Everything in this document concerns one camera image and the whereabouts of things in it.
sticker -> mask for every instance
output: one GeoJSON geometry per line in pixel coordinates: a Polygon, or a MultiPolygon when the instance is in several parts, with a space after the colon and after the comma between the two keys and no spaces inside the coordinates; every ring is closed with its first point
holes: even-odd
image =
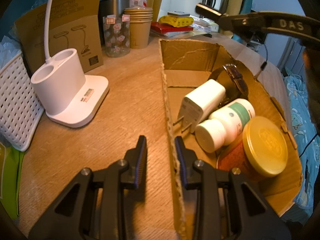
{"type": "Polygon", "coordinates": [[[115,24],[116,23],[116,17],[113,17],[113,15],[108,15],[106,18],[104,18],[104,20],[105,20],[106,24],[115,24]]]}
{"type": "Polygon", "coordinates": [[[81,98],[81,102],[88,102],[88,100],[90,99],[90,97],[92,96],[94,92],[94,89],[93,88],[89,88],[87,90],[87,92],[84,94],[84,96],[81,98]]]}
{"type": "Polygon", "coordinates": [[[130,21],[130,15],[129,15],[129,14],[124,14],[124,15],[122,15],[122,21],[123,21],[123,22],[130,21]]]}
{"type": "Polygon", "coordinates": [[[0,199],[3,198],[2,184],[3,184],[3,174],[4,174],[4,163],[6,158],[6,149],[2,143],[0,143],[0,199]]]}
{"type": "Polygon", "coordinates": [[[235,103],[233,103],[232,105],[230,105],[228,107],[231,108],[233,111],[235,111],[237,113],[237,115],[239,116],[239,118],[241,120],[242,127],[244,127],[245,124],[247,122],[249,122],[250,116],[248,114],[247,109],[243,105],[235,102],[235,103]]]}
{"type": "Polygon", "coordinates": [[[98,59],[98,55],[93,56],[91,58],[89,58],[89,64],[90,66],[99,63],[99,59],[98,59]]]}
{"type": "Polygon", "coordinates": [[[147,7],[147,0],[129,0],[129,6],[130,7],[135,7],[135,6],[139,6],[139,7],[147,7]]]}

plug prong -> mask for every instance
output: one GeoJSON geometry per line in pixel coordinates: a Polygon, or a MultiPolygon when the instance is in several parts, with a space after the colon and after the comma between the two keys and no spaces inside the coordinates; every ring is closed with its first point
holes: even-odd
{"type": "Polygon", "coordinates": [[[182,119],[184,118],[184,116],[181,116],[177,121],[175,121],[172,125],[175,126],[177,123],[179,123],[182,119]]]}
{"type": "Polygon", "coordinates": [[[181,130],[181,133],[184,133],[191,125],[192,123],[188,124],[185,128],[181,130]]]}

power adapter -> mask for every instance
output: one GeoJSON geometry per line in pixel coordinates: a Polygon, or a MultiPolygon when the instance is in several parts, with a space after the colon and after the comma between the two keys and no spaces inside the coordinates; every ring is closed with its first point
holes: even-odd
{"type": "Polygon", "coordinates": [[[183,98],[177,121],[173,125],[182,121],[181,133],[188,128],[193,133],[196,125],[211,114],[225,97],[225,94],[226,89],[221,84],[209,79],[183,98]]]}

wooden desk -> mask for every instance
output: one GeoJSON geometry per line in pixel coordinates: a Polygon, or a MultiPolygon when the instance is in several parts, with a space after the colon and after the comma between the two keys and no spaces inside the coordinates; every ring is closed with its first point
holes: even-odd
{"type": "MultiPolygon", "coordinates": [[[[254,51],[218,33],[212,39],[196,39],[224,45],[254,73],[263,62],[254,51]]],[[[110,92],[92,122],[83,128],[70,129],[42,116],[22,166],[20,230],[27,235],[83,167],[93,171],[106,168],[135,147],[143,134],[148,144],[146,195],[144,202],[134,192],[125,200],[127,221],[133,220],[128,239],[133,239],[134,233],[137,239],[176,239],[158,40],[154,38],[146,49],[132,49],[124,57],[104,57],[104,65],[88,74],[107,77],[110,92]]],[[[279,70],[268,64],[260,78],[287,111],[279,70]]]]}

stacked paper cups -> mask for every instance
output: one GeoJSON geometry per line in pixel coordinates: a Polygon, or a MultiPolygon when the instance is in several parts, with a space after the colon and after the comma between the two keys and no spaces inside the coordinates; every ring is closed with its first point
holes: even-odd
{"type": "Polygon", "coordinates": [[[148,46],[153,9],[150,7],[131,7],[124,10],[130,15],[130,47],[143,49],[148,46]]]}

